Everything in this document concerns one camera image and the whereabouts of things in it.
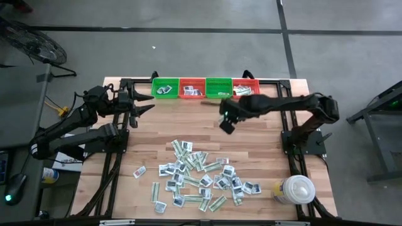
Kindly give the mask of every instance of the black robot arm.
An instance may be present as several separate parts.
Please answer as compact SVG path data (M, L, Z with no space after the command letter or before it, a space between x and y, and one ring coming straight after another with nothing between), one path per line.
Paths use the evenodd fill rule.
M111 100L109 100L107 94L108 90L113 93ZM120 87L119 90L114 90L113 84L105 87L96 86L89 91L85 91L83 95L75 94L74 98L77 96L83 99L84 104L73 110L68 117L60 122L36 133L30 145L34 158L46 159L56 152L62 152L83 161L82 154L84 150L78 145L94 141L102 141L106 144L119 142L121 132L117 129L117 125L109 123L83 134L64 138L60 138L61 136L76 128L94 125L97 122L98 115L105 117L129 112L130 125L137 127L136 117L154 107L154 105L135 106L135 100L150 100L153 97L137 93L133 84L126 84L126 86Z
M226 99L220 103L222 115L220 128L226 133L234 131L233 124L278 110L307 110L313 115L301 126L291 130L291 143L303 146L314 130L322 124L332 124L339 120L337 101L331 96L310 94L300 97L268 97L262 94L243 96L238 102Z

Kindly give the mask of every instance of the concrete floor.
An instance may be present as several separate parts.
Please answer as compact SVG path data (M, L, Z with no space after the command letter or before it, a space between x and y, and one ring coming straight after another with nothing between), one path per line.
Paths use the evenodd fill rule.
M34 13L6 8L3 16L57 26L280 28L275 0L27 2ZM402 30L399 0L283 0L283 5L290 29ZM70 105L73 91L102 84L105 76L150 76L154 70L173 77L238 77L245 69L261 78L290 77L281 35L46 33L66 50L64 66L79 74L49 86L48 95L60 105ZM308 80L311 92L333 95L339 103L340 121L322 131L334 134L326 141L327 161L339 216L347 220L402 222L401 187L366 183L367 176L381 173L379 161L364 123L345 121L401 80L401 43L402 36L290 36L297 77ZM31 63L7 45L0 50L0 63ZM56 120L52 111L44 111L43 126ZM70 201L65 193L49 194L52 202L44 208L52 217L64 216Z

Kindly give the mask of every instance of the wooden table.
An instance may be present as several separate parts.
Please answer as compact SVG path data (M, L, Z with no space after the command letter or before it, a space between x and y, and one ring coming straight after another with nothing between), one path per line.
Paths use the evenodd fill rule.
M121 77L106 77L104 85L119 86ZM293 96L309 94L307 81L290 80ZM141 94L151 93L150 84L136 84ZM277 97L274 85L261 85L261 93ZM270 112L259 119L250 119L236 126L232 135L227 135L218 127L219 107L200 105L199 100L155 99L138 105L156 106L138 119L138 128L130 130L127 153L123 156L119 182L116 190L113 218L172 218L172 219L219 219L219 220L295 220L294 205L282 205L272 199L271 187L275 181L290 176L287 157L282 153L280 132L283 130L279 112ZM296 112L299 124L305 122L309 112ZM111 122L112 116L99 118L96 126ZM217 212L198 209L198 203L186 203L183 208L172 204L172 193L165 191L166 180L170 177L158 176L158 165L174 163L176 160L171 141L178 139L194 142L193 151L209 153L207 164L217 157L228 157L230 165L244 181L260 183L262 193L247 195L241 206L235 207L230 191L212 189L213 201L224 194L228 201ZM92 198L99 187L105 154L94 154L85 161L72 214L79 212ZM336 215L336 208L327 169L316 156L305 156L308 175L312 179L317 196L327 210ZM147 172L135 179L133 172L145 166ZM211 178L220 171L210 172ZM192 177L201 178L205 173L194 169ZM160 182L159 201L168 204L164 214L154 211L151 203L152 182ZM181 194L198 194L198 188L185 185Z

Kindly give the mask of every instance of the metal stand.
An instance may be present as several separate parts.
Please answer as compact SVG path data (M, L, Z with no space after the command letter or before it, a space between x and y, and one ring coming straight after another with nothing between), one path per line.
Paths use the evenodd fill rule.
M71 73L65 74L65 75L54 75L54 74L52 73L52 77L53 77L53 78L63 78L63 77L71 77L71 76L76 77L76 76L77 76L77 72L75 72L75 71L73 71L73 70L70 70L70 69L68 69L68 68L65 68L65 67L62 67L62 66L59 66L59 65L54 65L54 64L50 64L50 65L53 66L53 67L57 67L57 68L66 70L66 71L68 71L68 72L71 72Z
M386 147L388 144L382 142L381 138L374 132L371 118L372 115L376 114L402 114L402 81L385 90L376 98L378 98L376 102L346 119L349 124L364 119L371 141L378 152L378 158L385 173L368 177L367 182L370 183L402 178L402 171L398 171L392 152Z

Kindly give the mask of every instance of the black cable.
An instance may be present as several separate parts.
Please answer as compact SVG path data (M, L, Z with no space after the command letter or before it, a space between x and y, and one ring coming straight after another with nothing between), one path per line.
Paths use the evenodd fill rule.
M328 163L327 163L327 161L325 160L325 158L323 158L320 154L317 154L317 156L318 156L320 159L322 159L322 161L325 163L325 166L327 167L327 172L329 173Z
M54 101L52 101L51 98L49 98L47 95L45 96L50 102L52 102L54 105L56 105L56 107L58 107L59 109L63 109L62 107L60 107L58 104L56 104Z
M78 185L75 185L73 195L71 197L71 201L70 201L70 204L68 205L67 213L65 213L64 218L66 218L71 211L71 207L73 206L73 202L74 202L75 192L77 192L77 187L78 187Z
M24 161L24 165L23 165L23 167L21 168L21 172L19 172L19 173L23 173L23 171L25 170L25 166L26 166L26 164L27 164L27 162L28 162L28 159L30 158L30 154L28 154L27 156L26 156L26 158L25 158L25 161Z

